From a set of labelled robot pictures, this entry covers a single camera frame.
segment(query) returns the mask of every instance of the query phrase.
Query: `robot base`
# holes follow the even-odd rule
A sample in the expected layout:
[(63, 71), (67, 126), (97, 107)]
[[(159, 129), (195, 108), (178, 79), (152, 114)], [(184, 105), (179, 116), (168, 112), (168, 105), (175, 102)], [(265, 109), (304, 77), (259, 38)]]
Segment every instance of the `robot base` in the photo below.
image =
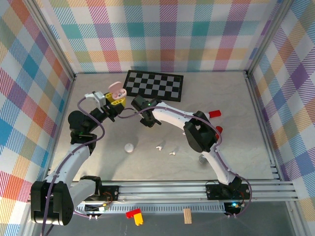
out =
[(250, 191), (247, 184), (241, 184), (237, 191), (232, 195), (232, 198), (224, 194), (224, 186), (221, 184), (206, 185), (208, 200), (248, 200), (250, 198)]

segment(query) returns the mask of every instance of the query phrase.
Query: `small white object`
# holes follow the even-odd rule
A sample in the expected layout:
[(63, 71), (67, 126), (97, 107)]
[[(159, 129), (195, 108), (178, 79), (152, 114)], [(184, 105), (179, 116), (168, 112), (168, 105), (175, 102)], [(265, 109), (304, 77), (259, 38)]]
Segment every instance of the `small white object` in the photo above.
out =
[(133, 152), (133, 150), (134, 150), (133, 144), (126, 144), (125, 145), (125, 151), (126, 152), (131, 153), (131, 152)]
[(165, 141), (163, 141), (162, 143), (160, 143), (159, 145), (157, 145), (156, 148), (157, 148), (159, 151), (161, 151), (164, 146), (165, 146)]
[(179, 148), (175, 148), (172, 152), (170, 152), (170, 155), (176, 155), (176, 153), (178, 152)]

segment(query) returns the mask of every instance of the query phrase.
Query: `gray floor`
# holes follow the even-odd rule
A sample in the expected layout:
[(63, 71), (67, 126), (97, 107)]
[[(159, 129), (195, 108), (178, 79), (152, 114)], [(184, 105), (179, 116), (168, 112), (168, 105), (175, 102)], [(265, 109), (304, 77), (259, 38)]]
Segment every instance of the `gray floor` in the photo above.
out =
[(252, 203), (239, 219), (223, 214), (195, 213), (192, 224), (184, 224), (183, 214), (143, 215), (136, 226), (124, 214), (107, 215), (98, 221), (73, 216), (67, 226), (55, 226), (50, 236), (293, 236), (285, 203)]
[[(223, 127), (223, 143), (220, 149), (232, 170), (248, 179), (271, 179), (270, 162), (255, 116), (251, 98), (242, 72), (181, 73), (184, 84), (181, 102), (166, 102), (170, 106), (188, 112), (198, 110), (208, 113), (220, 109), (222, 116), (210, 119), (213, 125)], [(106, 92), (116, 81), (124, 82), (125, 73), (78, 75), (66, 111), (66, 117), (77, 110), (78, 101), (92, 91)], [(127, 97), (127, 107), (133, 97)], [(93, 102), (84, 101), (87, 111), (95, 108)], [(105, 137), (98, 141), (91, 157), (85, 161), (74, 179), (83, 175), (100, 176), (102, 180), (143, 179), (216, 179), (209, 164), (200, 165), (199, 153), (192, 150), (182, 131), (166, 122), (147, 128), (140, 117), (104, 121)], [(52, 169), (63, 159), (70, 146), (67, 119), (61, 129)], [(95, 132), (101, 135), (100, 128)], [(162, 141), (162, 151), (156, 146)], [(127, 143), (135, 150), (128, 154)], [(179, 148), (176, 156), (169, 153)]]

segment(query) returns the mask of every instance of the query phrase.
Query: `cable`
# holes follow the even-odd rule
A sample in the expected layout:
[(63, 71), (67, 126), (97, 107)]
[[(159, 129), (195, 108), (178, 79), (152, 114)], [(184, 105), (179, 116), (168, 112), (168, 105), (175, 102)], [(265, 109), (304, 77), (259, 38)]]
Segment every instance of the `cable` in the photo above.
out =
[(242, 212), (238, 213), (237, 215), (241, 215), (241, 214), (244, 214), (244, 212), (248, 209), (249, 205), (251, 204), (252, 202), (252, 186), (251, 184), (249, 183), (249, 181), (247, 179), (245, 179), (244, 177), (241, 177), (239, 174), (237, 173), (234, 173), (232, 172), (231, 170), (229, 170), (229, 168), (227, 167), (227, 165), (225, 164), (225, 162), (222, 160), (220, 154), (217, 150), (217, 147), (222, 143), (222, 136), (221, 136), (221, 133), (208, 121), (200, 118), (200, 117), (196, 117), (196, 116), (191, 116), (191, 115), (187, 115), (187, 114), (183, 114), (179, 111), (176, 111), (174, 109), (171, 109), (171, 108), (168, 108), (168, 107), (159, 107), (159, 106), (153, 106), (153, 107), (147, 107), (135, 114), (132, 114), (132, 115), (129, 115), (129, 116), (126, 116), (126, 117), (122, 117), (120, 116), (120, 118), (131, 118), (131, 117), (134, 117), (136, 115), (139, 115), (147, 110), (150, 110), (150, 109), (160, 109), (160, 110), (166, 110), (166, 111), (170, 111), (170, 112), (173, 112), (175, 114), (178, 114), (180, 116), (183, 116), (183, 117), (187, 117), (187, 118), (193, 118), (193, 119), (197, 119), (203, 123), (205, 123), (206, 125), (208, 125), (209, 127), (211, 127), (219, 136), (219, 139), (218, 139), (218, 142), (214, 145), (214, 151), (215, 151), (215, 154), (218, 158), (218, 160), (221, 162), (221, 164), (223, 165), (223, 167), (225, 168), (226, 171), (228, 171), (229, 173), (233, 174), (234, 176), (240, 178), (241, 180), (245, 181), (249, 187), (249, 190), (250, 190), (250, 199), (249, 199), (249, 202), (248, 204), (246, 204), (245, 208), (242, 210)]
[[(86, 116), (88, 116), (89, 118), (91, 118), (96, 124), (98, 124), (98, 126), (100, 126), (100, 128), (102, 129), (103, 133), (102, 133), (102, 135), (101, 135), (99, 138), (97, 138), (97, 139), (95, 139), (95, 140), (88, 141), (88, 142), (86, 142), (86, 143), (84, 143), (84, 144), (81, 144), (81, 145), (79, 145), (78, 147), (76, 147), (76, 148), (60, 163), (60, 165), (58, 166), (58, 168), (57, 168), (57, 170), (56, 170), (56, 173), (55, 173), (55, 175), (53, 176), (53, 179), (52, 179), (52, 181), (51, 181), (51, 183), (50, 183), (50, 185), (49, 185), (48, 192), (47, 192), (47, 198), (46, 198), (45, 210), (44, 210), (44, 217), (43, 217), (43, 225), (42, 225), (42, 228), (41, 228), (41, 236), (44, 236), (44, 232), (45, 232), (45, 226), (46, 226), (46, 221), (47, 221), (47, 216), (48, 216), (48, 207), (49, 207), (49, 201), (50, 201), (51, 191), (52, 191), (52, 189), (53, 189), (54, 183), (55, 183), (55, 181), (56, 181), (56, 178), (57, 178), (57, 176), (58, 176), (58, 174), (59, 174), (61, 168), (62, 168), (63, 165), (66, 163), (66, 161), (72, 156), (72, 154), (75, 153), (77, 150), (79, 150), (79, 149), (81, 149), (82, 147), (87, 146), (87, 145), (89, 145), (89, 144), (95, 143), (95, 142), (97, 142), (98, 140), (102, 139), (102, 138), (105, 136), (105, 128), (104, 128), (104, 126), (103, 126), (96, 118), (94, 118), (93, 116), (91, 116), (89, 113), (87, 113), (86, 111), (84, 111), (84, 110), (80, 107), (80, 104), (81, 104), (85, 99), (86, 99), (86, 98), (84, 97), (84, 98), (82, 98), (82, 99), (78, 102), (78, 104), (77, 104), (78, 109), (79, 109), (83, 114), (85, 114)], [(50, 233), (50, 231), (51, 231), (51, 229), (52, 229), (53, 226), (54, 226), (54, 225), (52, 225), (52, 226), (50, 227), (50, 229), (48, 230), (48, 232), (47, 232), (46, 235), (48, 235), (48, 234)]]
[(207, 186), (207, 183), (209, 183), (209, 182), (213, 182), (213, 183), (215, 183), (215, 185), (217, 184), (217, 183), (216, 183), (216, 179), (214, 179), (214, 180), (209, 180), (209, 181), (207, 181), (205, 185)]
[(137, 112), (135, 109), (131, 108), (131, 107), (127, 107), (124, 109), (125, 110), (133, 110), (135, 113)]

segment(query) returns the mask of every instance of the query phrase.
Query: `wooden block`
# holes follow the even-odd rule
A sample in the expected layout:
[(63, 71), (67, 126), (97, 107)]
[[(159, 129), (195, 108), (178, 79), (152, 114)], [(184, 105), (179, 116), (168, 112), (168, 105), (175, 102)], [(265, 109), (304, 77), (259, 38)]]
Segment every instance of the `wooden block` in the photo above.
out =
[(185, 220), (185, 224), (192, 224), (191, 209), (190, 208), (184, 209), (184, 220)]

